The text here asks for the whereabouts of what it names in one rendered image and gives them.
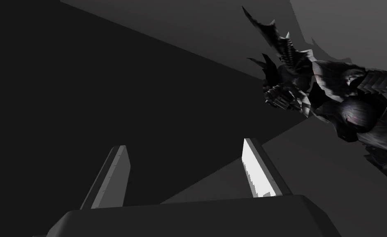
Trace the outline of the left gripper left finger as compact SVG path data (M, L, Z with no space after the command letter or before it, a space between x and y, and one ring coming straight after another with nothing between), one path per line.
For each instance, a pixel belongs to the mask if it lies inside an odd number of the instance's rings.
M80 209L122 207L130 169L127 147L113 147Z

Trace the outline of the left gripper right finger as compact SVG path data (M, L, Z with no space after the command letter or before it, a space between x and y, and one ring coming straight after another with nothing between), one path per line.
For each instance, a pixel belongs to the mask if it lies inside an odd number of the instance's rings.
M258 139L244 139L241 161L254 198L292 195Z

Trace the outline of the dark leafy houseplant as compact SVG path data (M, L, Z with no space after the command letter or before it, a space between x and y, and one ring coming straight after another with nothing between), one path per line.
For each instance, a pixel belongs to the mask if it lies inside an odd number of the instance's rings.
M266 54L264 61L252 59L265 74L266 103L332 124L340 139L361 142L365 158L387 178L387 70L317 60L312 50L296 50L274 21L264 25L244 14L281 62L276 66Z

